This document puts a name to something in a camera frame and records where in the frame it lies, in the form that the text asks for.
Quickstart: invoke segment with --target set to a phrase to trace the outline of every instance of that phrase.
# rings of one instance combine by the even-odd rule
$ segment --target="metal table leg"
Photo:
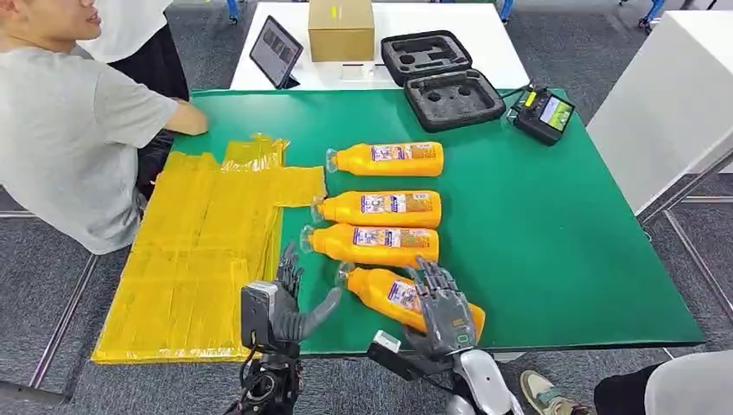
[[[695,246],[692,244],[692,241],[689,237],[687,237],[687,233],[685,233],[685,229],[682,228],[682,226],[677,221],[677,218],[674,216],[672,211],[665,210],[662,212],[667,220],[669,220],[669,223],[672,225],[672,229],[674,229],[674,232],[679,237],[679,240],[682,241],[682,245],[685,246],[685,249],[687,250],[687,253],[690,254],[692,257],[692,260],[695,262],[695,265],[698,267],[700,272],[702,272],[703,277],[705,278],[705,282],[710,286],[713,295],[716,297],[717,301],[720,303],[720,306],[723,307],[723,312],[725,312],[726,316],[728,316],[728,319],[733,322],[733,303],[730,302],[728,299],[728,296],[725,295],[725,291],[723,291],[723,288],[720,286],[720,284],[715,279],[715,276],[712,274],[712,271],[710,268],[708,268],[708,265],[705,263],[703,258],[700,256],[700,253],[695,248]]]
[[[730,204],[733,203],[733,196],[687,196],[680,203]]]
[[[643,218],[640,218],[639,222],[641,222],[642,225],[646,225],[650,220],[654,219],[657,214],[659,214],[662,211],[669,210],[673,208],[675,205],[683,201],[690,193],[692,193],[697,186],[699,186],[702,182],[705,181],[708,177],[712,175],[716,175],[719,173],[722,169],[725,169],[729,164],[733,163],[733,148],[728,150],[725,154],[723,154],[719,159],[717,159],[716,162],[710,165],[707,169],[705,169],[702,173],[697,175],[692,181],[687,183],[683,188],[681,188],[677,193],[675,193],[672,197],[667,199],[664,203],[662,203],[659,207],[654,209],[654,211]]]
[[[43,351],[41,360],[38,362],[38,365],[35,368],[35,371],[30,379],[28,386],[0,381],[0,396],[6,396],[19,400],[40,401],[49,404],[63,404],[70,400],[70,397],[62,393],[53,393],[42,390],[41,383],[46,377],[48,368],[51,366],[51,362],[56,355],[56,351],[61,344],[61,340],[63,340],[64,335],[68,330],[68,326],[72,321],[74,314],[76,313],[76,309],[79,306],[81,296],[86,290],[86,285],[89,283],[89,279],[94,272],[94,268],[97,266],[98,260],[99,256],[92,254],[86,261],[84,271],[79,276],[79,280],[77,281],[76,286],[73,289],[72,295],[67,303],[67,307],[64,309],[64,312],[61,314],[59,322],[56,324],[56,329],[51,335],[51,339],[48,341],[46,349]]]
[[[26,210],[0,211],[0,219],[32,219],[35,215]]]

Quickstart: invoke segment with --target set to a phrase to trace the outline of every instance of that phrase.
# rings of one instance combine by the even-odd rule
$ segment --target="gray carpet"
[[[588,121],[644,42],[634,25],[648,5],[646,0],[623,8],[607,0],[518,1],[507,31],[528,73],[565,88]],[[228,24],[221,1],[175,5],[169,11],[193,88],[228,87],[254,6],[242,5],[238,26]],[[667,7],[673,6],[670,1]],[[700,194],[733,195],[733,177],[715,177]],[[15,203],[0,191],[0,211],[13,208]],[[688,205],[675,213],[733,297],[733,209]],[[679,356],[733,347],[733,328],[669,224],[659,218],[647,230],[709,338],[705,345],[670,352]],[[87,256],[78,244],[38,220],[0,220],[0,379],[28,381]],[[100,260],[44,382],[50,390],[73,392],[72,404],[49,408],[0,400],[0,413],[209,414],[221,413],[236,396],[234,364],[110,367],[88,361],[125,257],[126,252],[116,252]],[[532,368],[591,404],[593,387],[603,377],[666,359],[662,349],[548,352],[526,354],[501,368],[516,393],[519,373]],[[438,414],[447,400],[443,392],[424,383],[405,383],[365,359],[309,360],[305,368],[298,414]]]

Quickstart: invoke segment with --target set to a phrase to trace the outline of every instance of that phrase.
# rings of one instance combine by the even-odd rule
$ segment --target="tablet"
[[[288,87],[291,81],[290,72],[302,52],[303,45],[275,18],[267,16],[250,52],[250,59],[276,89],[283,89]]]

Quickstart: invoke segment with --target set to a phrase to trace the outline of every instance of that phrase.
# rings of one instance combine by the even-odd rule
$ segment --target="gray t-shirt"
[[[99,62],[0,53],[0,184],[92,253],[128,246],[140,223],[137,148],[177,106]]]
[[[733,350],[689,354],[657,367],[644,404],[647,415],[733,413]]]

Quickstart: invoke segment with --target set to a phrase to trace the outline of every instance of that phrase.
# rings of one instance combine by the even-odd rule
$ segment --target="cardboard box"
[[[310,0],[308,18],[313,62],[373,61],[371,0]]]

